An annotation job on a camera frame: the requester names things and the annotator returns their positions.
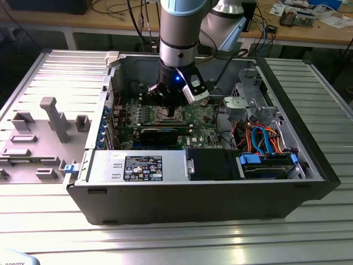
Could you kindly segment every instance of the power supply label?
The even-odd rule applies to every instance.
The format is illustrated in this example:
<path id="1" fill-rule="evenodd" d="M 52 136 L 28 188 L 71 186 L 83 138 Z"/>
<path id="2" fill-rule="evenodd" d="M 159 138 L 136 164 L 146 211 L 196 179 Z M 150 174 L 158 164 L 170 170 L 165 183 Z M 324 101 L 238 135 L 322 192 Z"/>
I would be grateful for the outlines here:
<path id="1" fill-rule="evenodd" d="M 125 181 L 162 181 L 162 156 L 126 156 Z"/>

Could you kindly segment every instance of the workbench in background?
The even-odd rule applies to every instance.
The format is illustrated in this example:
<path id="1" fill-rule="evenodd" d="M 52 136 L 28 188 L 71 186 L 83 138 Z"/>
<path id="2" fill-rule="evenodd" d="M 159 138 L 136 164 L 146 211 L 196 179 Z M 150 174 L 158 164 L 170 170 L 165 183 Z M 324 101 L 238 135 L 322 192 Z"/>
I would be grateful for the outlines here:
<path id="1" fill-rule="evenodd" d="M 125 10 L 125 0 L 101 0 L 95 5 L 95 9 L 106 12 L 106 5 L 122 4 L 114 7 L 114 11 Z M 259 7 L 263 17 L 268 24 L 278 27 L 274 44 L 303 46 L 303 47 L 321 47 L 331 49 L 346 49 L 352 36 L 353 28 L 344 27 L 341 29 L 333 28 L 320 21 L 315 21 L 313 27 L 293 26 L 287 28 L 279 25 L 279 16 L 269 14 L 270 7 L 276 0 L 258 0 Z M 139 5 L 138 0 L 131 0 L 132 7 Z M 111 35 L 137 35 L 132 20 L 128 12 L 123 12 L 123 16 L 115 18 L 108 14 L 101 14 L 89 8 L 85 15 L 72 15 L 64 13 L 46 13 L 32 11 L 13 11 L 5 3 L 10 15 L 24 28 L 31 30 L 60 31 L 65 35 L 67 46 L 70 50 L 76 50 L 77 45 L 73 33 L 95 33 Z M 339 9 L 340 12 L 353 12 Z M 138 19 L 140 8 L 134 8 L 135 19 Z M 157 9 L 154 3 L 148 4 L 148 14 L 150 19 L 152 36 L 159 35 Z M 5 12 L 0 9 L 0 28 L 16 28 L 17 25 L 10 20 Z M 149 36 L 147 22 L 142 32 L 144 36 Z M 239 42 L 249 45 L 257 43 L 261 38 L 261 31 L 256 23 L 252 23 L 249 32 L 242 33 Z"/>

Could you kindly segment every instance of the blue latch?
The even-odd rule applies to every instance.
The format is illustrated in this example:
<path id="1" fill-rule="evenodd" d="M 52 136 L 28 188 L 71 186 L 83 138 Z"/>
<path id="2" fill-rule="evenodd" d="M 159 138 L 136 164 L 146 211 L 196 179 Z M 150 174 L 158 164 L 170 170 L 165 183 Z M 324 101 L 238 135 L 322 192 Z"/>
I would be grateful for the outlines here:
<path id="1" fill-rule="evenodd" d="M 294 153 L 291 154 L 291 159 L 292 159 L 294 165 L 298 164 L 298 158 Z"/>
<path id="2" fill-rule="evenodd" d="M 64 173 L 78 173 L 80 164 L 67 164 L 64 167 Z"/>
<path id="3" fill-rule="evenodd" d="M 261 164 L 261 159 L 259 155 L 246 153 L 240 156 L 240 164 Z"/>
<path id="4" fill-rule="evenodd" d="M 106 113 L 110 113 L 111 109 L 107 106 L 104 106 L 103 111 L 104 111 L 104 114 L 106 114 Z"/>
<path id="5" fill-rule="evenodd" d="M 97 141 L 95 142 L 95 145 L 99 148 L 102 148 L 103 147 L 103 143 L 101 141 Z"/>

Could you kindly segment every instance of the blue cable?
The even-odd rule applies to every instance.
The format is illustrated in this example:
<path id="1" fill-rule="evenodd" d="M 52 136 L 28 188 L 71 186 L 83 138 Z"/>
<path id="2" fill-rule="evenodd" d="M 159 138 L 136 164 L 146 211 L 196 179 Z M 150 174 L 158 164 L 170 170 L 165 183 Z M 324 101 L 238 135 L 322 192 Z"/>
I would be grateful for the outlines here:
<path id="1" fill-rule="evenodd" d="M 263 133 L 264 133 L 264 139 L 265 139 L 265 145 L 266 145 L 267 152 L 273 155 L 275 152 L 274 152 L 272 146 L 270 145 L 269 135 L 267 134 L 266 130 L 264 128 L 262 128 L 262 127 L 259 127 L 259 126 L 255 127 L 253 132 L 252 132 L 252 143 L 253 143 L 253 146 L 263 156 L 265 155 L 265 152 L 258 147 L 258 145 L 256 144 L 256 141 L 255 141 L 256 131 L 259 130 L 259 129 L 262 130 Z"/>
<path id="2" fill-rule="evenodd" d="M 267 34 L 266 34 L 266 30 L 265 30 L 265 27 L 264 27 L 263 23 L 261 23 L 261 22 L 259 22 L 259 21 L 257 21 L 257 20 L 253 20 L 253 21 L 255 21 L 256 23 L 258 23 L 258 24 L 262 27 L 263 33 L 264 33 L 264 42 L 263 42 L 263 45 L 261 46 L 261 50 L 260 50 L 260 53 L 259 53 L 259 57 L 260 57 L 261 54 L 262 54 L 263 51 L 264 51 L 264 47 L 265 47 L 265 42 L 266 42 Z"/>

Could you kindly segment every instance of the metal workbench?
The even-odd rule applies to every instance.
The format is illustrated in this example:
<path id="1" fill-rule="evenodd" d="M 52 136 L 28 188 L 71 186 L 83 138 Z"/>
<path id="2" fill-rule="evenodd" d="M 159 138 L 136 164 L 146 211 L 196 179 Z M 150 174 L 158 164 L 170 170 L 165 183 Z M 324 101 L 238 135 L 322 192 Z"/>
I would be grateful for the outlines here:
<path id="1" fill-rule="evenodd" d="M 49 54 L 41 54 L 15 96 L 26 96 L 27 89 L 34 90 L 30 87 L 45 84 L 33 83 L 38 72 L 55 74 L 71 67 L 86 78 L 107 74 L 104 52 L 53 52 L 61 53 L 61 59 L 53 62 Z M 87 63 L 80 66 L 80 61 Z M 323 200 L 304 203 L 285 220 L 95 226 L 86 221 L 62 184 L 3 184 L 0 245 L 29 253 L 42 265 L 353 264 L 352 111 L 312 65 L 299 60 L 267 62 L 342 182 Z M 50 90 L 36 91 L 44 96 Z M 57 99 L 65 114 L 72 111 L 65 105 L 69 99 Z M 12 100 L 15 97 L 0 112 L 9 115 L 0 122 L 0 144 L 12 130 L 8 122 L 16 106 Z"/>

